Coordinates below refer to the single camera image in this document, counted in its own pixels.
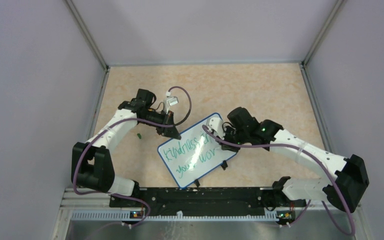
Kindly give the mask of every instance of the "blue whiteboard frame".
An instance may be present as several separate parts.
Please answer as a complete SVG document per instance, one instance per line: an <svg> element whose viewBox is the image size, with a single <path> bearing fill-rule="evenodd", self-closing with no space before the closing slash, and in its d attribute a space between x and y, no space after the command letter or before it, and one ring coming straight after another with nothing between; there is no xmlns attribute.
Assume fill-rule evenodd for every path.
<svg viewBox="0 0 384 240"><path fill-rule="evenodd" d="M213 112L213 113L211 113L210 115L208 115L207 117L205 117L204 119L202 119L201 121L195 123L194 125L188 127L186 130L182 131L182 132L180 133L180 135L182 135L184 132L188 131L189 129L195 127L196 125L198 125L198 124L202 124L202 122L204 122L205 120L207 120L209 117L211 117L211 116L214 115L214 114L217 114L218 117L219 117L220 119L223 120L223 118L222 118L222 116L220 115L220 113L218 113L218 112ZM162 160L162 162L164 163L165 167L167 168L168 172L169 172L169 173L171 174L171 176L173 177L173 179L174 179L174 181L176 182L177 186L178 186L180 189L185 189L185 188L187 188L189 185L193 184L194 182L192 181L191 183L188 183L186 186L180 186L179 183L178 183L178 181L176 180L175 176L173 175L172 171L170 171L169 166L168 166L167 163L164 161L163 156L162 156L162 155L160 154L160 152L158 151L158 149L159 149L162 145L164 145L164 144L166 144L166 143L168 143L168 142L170 142L170 141L172 141L172 140L173 140L173 138L172 138L172 139L169 139L169 140L167 140L167 141L165 141L165 142L163 142L163 143L161 143L158 147L156 147L156 152L158 153L159 157L161 158L161 160ZM233 158L234 156L236 156L236 154L238 154L238 153L236 152L233 156L229 157L229 158L226 159L225 161L230 160L231 158ZM220 165L222 165L222 164L223 164L223 162L220 162L219 165L213 167L212 169L210 169L209 171L207 171L206 173L204 173L202 176L198 177L197 180L201 179L202 177L204 177L205 175L207 175L209 172L213 171L214 169L220 167Z"/></svg>

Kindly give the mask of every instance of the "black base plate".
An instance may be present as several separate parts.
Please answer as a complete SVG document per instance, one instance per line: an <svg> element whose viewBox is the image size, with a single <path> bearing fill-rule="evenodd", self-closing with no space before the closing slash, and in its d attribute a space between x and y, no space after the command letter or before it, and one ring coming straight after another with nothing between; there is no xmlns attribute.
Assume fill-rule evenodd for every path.
<svg viewBox="0 0 384 240"><path fill-rule="evenodd" d="M143 187L134 191L132 197L139 198L151 207L150 216L261 216L264 207L288 207L289 202L274 203L264 197L273 195L272 190L260 187ZM304 207L304 200L294 201L295 207ZM111 208L141 208L142 203L112 197Z"/></svg>

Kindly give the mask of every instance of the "black bracket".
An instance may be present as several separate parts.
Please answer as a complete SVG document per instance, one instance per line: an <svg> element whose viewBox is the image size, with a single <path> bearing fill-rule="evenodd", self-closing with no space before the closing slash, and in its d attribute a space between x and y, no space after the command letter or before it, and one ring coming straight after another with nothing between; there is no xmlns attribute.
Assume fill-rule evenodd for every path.
<svg viewBox="0 0 384 240"><path fill-rule="evenodd" d="M264 194L273 196L273 190L260 187L138 187L132 197L149 204L150 216L262 216L265 214ZM304 207L305 200L293 201L295 207ZM291 201L274 202L274 207L288 207ZM110 208L141 208L140 202L112 196Z"/></svg>
<svg viewBox="0 0 384 240"><path fill-rule="evenodd" d="M223 163L221 163L221 168L223 169L223 170L226 170L227 168L228 168L228 162L226 161L226 160L224 160L223 161Z"/></svg>
<svg viewBox="0 0 384 240"><path fill-rule="evenodd" d="M71 157L71 182L80 156L89 143L78 142L72 149ZM88 160L95 159L94 165ZM77 185L93 189L102 193L108 192L113 185L116 174L113 168L110 151L104 146L92 146L86 152L77 174Z"/></svg>
<svg viewBox="0 0 384 240"><path fill-rule="evenodd" d="M295 207L304 207L306 205L305 200L294 200L291 201L289 198L282 192L284 184L288 181L290 176L283 176L279 181L273 182L272 189L263 189L261 195L262 205L273 211L276 207L289 207L291 202L294 203Z"/></svg>
<svg viewBox="0 0 384 240"><path fill-rule="evenodd" d="M119 106L118 109L127 109L136 113L139 119L148 120L153 123L162 124L162 125L174 125L174 113L172 111L168 112L157 112L155 109L152 109L151 106L154 103L153 100L156 100L155 94L151 91L145 89L137 90L136 98L133 98L131 101L124 101ZM154 127L152 124L138 122ZM180 140L179 131L175 126L172 127L160 127L157 126L156 133L164 136L166 138L173 138Z"/></svg>
<svg viewBox="0 0 384 240"><path fill-rule="evenodd" d="M224 140L234 144L250 143L252 145L269 144L275 140L275 135L284 128L271 120L258 122L257 119L248 112L246 108L237 107L232 110L227 118L231 126L226 126L224 131ZM239 147L229 146L220 143L222 150L229 150L237 153Z"/></svg>
<svg viewBox="0 0 384 240"><path fill-rule="evenodd" d="M201 186L200 181L198 181L198 179L195 179L195 181L193 181L193 183L196 185L197 188L199 188Z"/></svg>
<svg viewBox="0 0 384 240"><path fill-rule="evenodd" d="M350 212L353 213L369 186L369 177L361 157L353 154L350 158L345 158L344 161L346 164L342 171L335 172L337 175L335 183L345 198ZM323 192L326 193L329 203L345 212L344 206L332 185L324 187Z"/></svg>

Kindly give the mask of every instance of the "gray wall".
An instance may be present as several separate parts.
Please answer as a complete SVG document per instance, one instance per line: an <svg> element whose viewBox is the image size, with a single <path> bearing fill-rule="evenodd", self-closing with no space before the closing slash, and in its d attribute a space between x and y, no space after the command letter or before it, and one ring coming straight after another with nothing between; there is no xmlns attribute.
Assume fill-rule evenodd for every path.
<svg viewBox="0 0 384 240"><path fill-rule="evenodd" d="M0 239L49 239L103 71L62 0L0 0Z"/></svg>
<svg viewBox="0 0 384 240"><path fill-rule="evenodd" d="M109 65L301 61L336 0L74 0Z"/></svg>
<svg viewBox="0 0 384 240"><path fill-rule="evenodd" d="M348 1L309 73L337 152L366 162L362 204L384 239L384 1Z"/></svg>

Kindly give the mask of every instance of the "white cable clip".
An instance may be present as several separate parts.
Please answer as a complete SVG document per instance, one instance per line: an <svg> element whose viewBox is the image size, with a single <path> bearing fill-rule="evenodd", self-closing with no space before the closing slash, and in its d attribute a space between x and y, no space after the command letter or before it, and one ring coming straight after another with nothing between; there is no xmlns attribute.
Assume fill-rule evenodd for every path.
<svg viewBox="0 0 384 240"><path fill-rule="evenodd" d="M298 147L298 151L296 152L296 156L295 156L295 159L294 161L299 163L298 160L300 159L300 155L301 153L303 152L304 148L308 145L309 143L306 142L306 141L303 141Z"/></svg>
<svg viewBox="0 0 384 240"><path fill-rule="evenodd" d="M111 133L111 134L113 134L113 135L116 134L116 131L113 130L110 126L106 125L104 128L105 128L105 130L106 130L108 133Z"/></svg>
<svg viewBox="0 0 384 240"><path fill-rule="evenodd" d="M183 212L182 212L181 210L178 211L178 212L176 212L176 216L177 216L179 219L183 218Z"/></svg>

